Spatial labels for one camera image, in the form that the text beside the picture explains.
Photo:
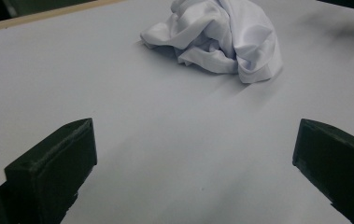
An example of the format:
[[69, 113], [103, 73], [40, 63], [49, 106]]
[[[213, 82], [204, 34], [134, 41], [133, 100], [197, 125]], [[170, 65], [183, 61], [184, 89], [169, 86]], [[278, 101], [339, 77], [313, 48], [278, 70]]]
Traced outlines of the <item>wooden table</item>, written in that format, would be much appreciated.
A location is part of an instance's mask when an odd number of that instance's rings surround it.
[[41, 21], [41, 20], [45, 20], [48, 18], [54, 18], [57, 16], [70, 14], [70, 13], [74, 13], [74, 12], [78, 12], [78, 11], [82, 11], [82, 10], [86, 10], [86, 9], [90, 9], [90, 8], [112, 5], [112, 4], [122, 2], [122, 1], [125, 1], [125, 0], [94, 0], [94, 1], [91, 1], [88, 3], [84, 3], [84, 4], [74, 5], [74, 6], [70, 6], [70, 7], [57, 8], [57, 9], [53, 9], [53, 10], [49, 10], [49, 11], [45, 11], [45, 12], [40, 12], [40, 13], [22, 16], [22, 17], [18, 17], [18, 18], [13, 18], [13, 19], [5, 20], [5, 21], [0, 21], [0, 30], [7, 29], [9, 27], [13, 27], [16, 25], [21, 25], [21, 24], [33, 22], [33, 21]]

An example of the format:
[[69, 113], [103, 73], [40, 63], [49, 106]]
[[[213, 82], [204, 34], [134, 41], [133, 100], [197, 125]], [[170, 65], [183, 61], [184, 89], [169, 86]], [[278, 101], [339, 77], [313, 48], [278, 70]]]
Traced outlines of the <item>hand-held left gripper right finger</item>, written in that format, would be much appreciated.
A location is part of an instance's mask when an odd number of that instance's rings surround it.
[[292, 164], [354, 224], [354, 136], [311, 119], [300, 121]]

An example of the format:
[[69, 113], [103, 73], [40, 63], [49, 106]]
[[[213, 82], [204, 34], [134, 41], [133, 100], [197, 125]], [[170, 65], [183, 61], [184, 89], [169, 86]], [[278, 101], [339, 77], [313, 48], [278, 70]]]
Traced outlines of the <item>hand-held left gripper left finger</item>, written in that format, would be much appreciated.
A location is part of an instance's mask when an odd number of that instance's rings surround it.
[[65, 124], [5, 168], [20, 224], [60, 224], [97, 164], [93, 122]]

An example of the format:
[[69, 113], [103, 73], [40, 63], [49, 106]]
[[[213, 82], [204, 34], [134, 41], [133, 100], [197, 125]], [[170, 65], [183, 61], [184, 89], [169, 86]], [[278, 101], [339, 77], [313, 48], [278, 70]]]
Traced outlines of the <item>white board table cover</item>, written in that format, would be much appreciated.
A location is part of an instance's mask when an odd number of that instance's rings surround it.
[[141, 42], [172, 0], [0, 28], [0, 183], [22, 153], [90, 118], [98, 163], [64, 224], [350, 224], [292, 154], [304, 118], [354, 135], [354, 9], [253, 1], [283, 69], [251, 85]]

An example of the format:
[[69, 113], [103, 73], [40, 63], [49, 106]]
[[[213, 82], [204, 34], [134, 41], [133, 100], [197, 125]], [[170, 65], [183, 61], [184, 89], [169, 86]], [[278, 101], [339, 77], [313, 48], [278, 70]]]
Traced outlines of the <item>white boxer shorts black waistband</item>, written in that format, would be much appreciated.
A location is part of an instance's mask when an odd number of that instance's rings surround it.
[[283, 67], [276, 30], [250, 0], [175, 0], [167, 21], [141, 32], [150, 49], [171, 47], [177, 61], [245, 84], [276, 76]]

